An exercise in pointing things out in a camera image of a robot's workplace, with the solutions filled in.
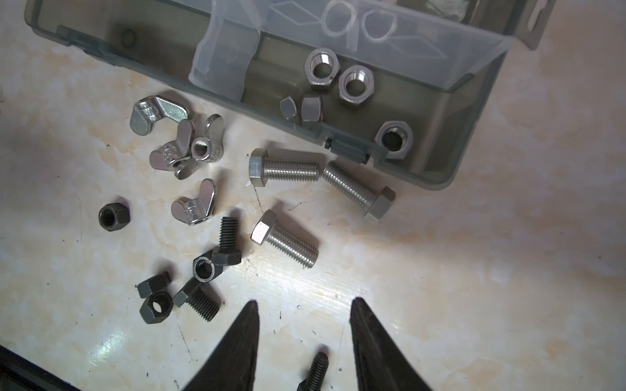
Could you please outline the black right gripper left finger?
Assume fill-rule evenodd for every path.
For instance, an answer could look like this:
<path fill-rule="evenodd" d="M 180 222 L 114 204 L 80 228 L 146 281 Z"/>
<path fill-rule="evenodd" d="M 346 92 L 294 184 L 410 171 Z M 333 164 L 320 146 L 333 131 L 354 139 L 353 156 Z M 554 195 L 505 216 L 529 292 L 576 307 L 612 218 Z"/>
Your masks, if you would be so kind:
<path fill-rule="evenodd" d="M 253 390 L 259 334 L 259 306 L 251 300 L 184 390 Z"/>

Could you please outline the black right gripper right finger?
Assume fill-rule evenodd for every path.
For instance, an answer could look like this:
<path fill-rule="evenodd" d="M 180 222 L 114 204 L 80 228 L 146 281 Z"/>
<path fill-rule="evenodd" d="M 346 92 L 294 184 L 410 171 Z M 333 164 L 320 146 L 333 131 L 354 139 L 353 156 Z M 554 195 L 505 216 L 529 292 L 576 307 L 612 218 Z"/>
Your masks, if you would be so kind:
<path fill-rule="evenodd" d="M 429 390 L 365 299 L 350 308 L 350 328 L 359 390 Z"/>

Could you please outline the silver hex nut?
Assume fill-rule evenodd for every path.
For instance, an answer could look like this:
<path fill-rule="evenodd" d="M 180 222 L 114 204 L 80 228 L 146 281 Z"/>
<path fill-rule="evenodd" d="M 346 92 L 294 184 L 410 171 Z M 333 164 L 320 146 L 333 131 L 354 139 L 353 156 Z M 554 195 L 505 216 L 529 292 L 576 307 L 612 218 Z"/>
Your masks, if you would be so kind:
<path fill-rule="evenodd" d="M 329 89 L 340 71 L 337 55 L 329 48 L 317 48 L 306 58 L 304 72 L 314 90 Z"/>
<path fill-rule="evenodd" d="M 407 122 L 384 122 L 374 138 L 375 143 L 386 149 L 386 159 L 403 160 L 409 154 L 414 135 Z"/>
<path fill-rule="evenodd" d="M 338 82 L 339 98 L 344 104 L 358 107 L 370 99 L 375 91 L 373 72 L 363 65 L 350 66 Z"/>

